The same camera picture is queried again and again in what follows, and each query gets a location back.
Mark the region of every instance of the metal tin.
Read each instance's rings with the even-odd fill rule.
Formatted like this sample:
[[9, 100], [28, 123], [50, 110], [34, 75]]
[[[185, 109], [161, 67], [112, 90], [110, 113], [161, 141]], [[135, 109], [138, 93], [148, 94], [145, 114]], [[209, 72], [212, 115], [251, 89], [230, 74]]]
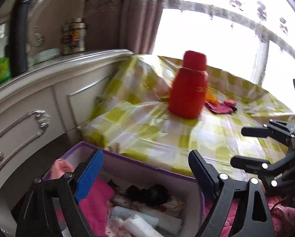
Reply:
[[65, 23], [66, 24], [71, 24], [71, 23], [74, 23], [74, 22], [84, 22], [84, 18], [69, 19]]
[[86, 25], [80, 22], [83, 18], [72, 19], [72, 23], [66, 24], [62, 31], [63, 55], [85, 51]]

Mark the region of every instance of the black mount bracket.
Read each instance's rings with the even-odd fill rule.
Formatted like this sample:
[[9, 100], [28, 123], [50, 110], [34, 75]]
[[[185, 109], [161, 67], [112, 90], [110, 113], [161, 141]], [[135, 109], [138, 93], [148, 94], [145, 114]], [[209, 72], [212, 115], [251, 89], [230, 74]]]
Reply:
[[204, 196], [214, 202], [196, 237], [220, 236], [234, 198], [240, 202], [229, 236], [274, 236], [270, 210], [256, 178], [244, 182], [219, 174], [196, 150], [189, 153], [188, 162]]
[[59, 198], [72, 237], [95, 237], [74, 195], [79, 178], [98, 151], [94, 150], [85, 162], [76, 167], [74, 173], [67, 172], [54, 180], [34, 179], [20, 211], [17, 237], [62, 237], [52, 198]]
[[242, 135], [269, 136], [288, 147], [287, 155], [274, 164], [268, 160], [234, 156], [231, 159], [232, 167], [258, 175], [267, 196], [295, 196], [295, 124], [271, 119], [263, 127], [243, 127]]

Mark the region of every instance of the thermos cap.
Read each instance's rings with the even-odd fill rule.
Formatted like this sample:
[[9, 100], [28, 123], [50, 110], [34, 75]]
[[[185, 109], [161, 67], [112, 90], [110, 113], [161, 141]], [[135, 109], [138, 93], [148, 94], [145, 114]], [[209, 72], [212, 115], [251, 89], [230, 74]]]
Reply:
[[207, 69], [206, 56], [203, 53], [186, 51], [182, 66], [188, 69], [205, 71]]

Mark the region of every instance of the curtain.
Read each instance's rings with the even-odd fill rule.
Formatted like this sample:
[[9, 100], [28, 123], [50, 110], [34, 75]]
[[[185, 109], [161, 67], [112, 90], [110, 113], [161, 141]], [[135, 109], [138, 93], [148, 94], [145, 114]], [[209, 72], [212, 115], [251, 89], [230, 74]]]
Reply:
[[85, 0], [87, 50], [153, 51], [167, 0]]

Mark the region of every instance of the yellow checkered tablecloth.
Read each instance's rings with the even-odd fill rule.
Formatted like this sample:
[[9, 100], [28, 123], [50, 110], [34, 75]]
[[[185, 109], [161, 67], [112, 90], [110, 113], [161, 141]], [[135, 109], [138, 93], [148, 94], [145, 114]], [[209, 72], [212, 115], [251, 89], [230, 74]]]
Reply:
[[234, 99], [237, 112], [214, 115], [207, 108], [196, 119], [168, 110], [172, 81], [181, 60], [134, 55], [120, 66], [82, 128], [83, 137], [124, 156], [192, 176], [188, 153], [198, 150], [219, 172], [234, 179], [249, 176], [230, 166], [235, 155], [283, 158], [287, 148], [271, 139], [243, 137], [243, 126], [259, 126], [269, 119], [295, 122], [293, 112], [269, 92], [239, 77], [208, 67], [210, 90], [219, 101]]

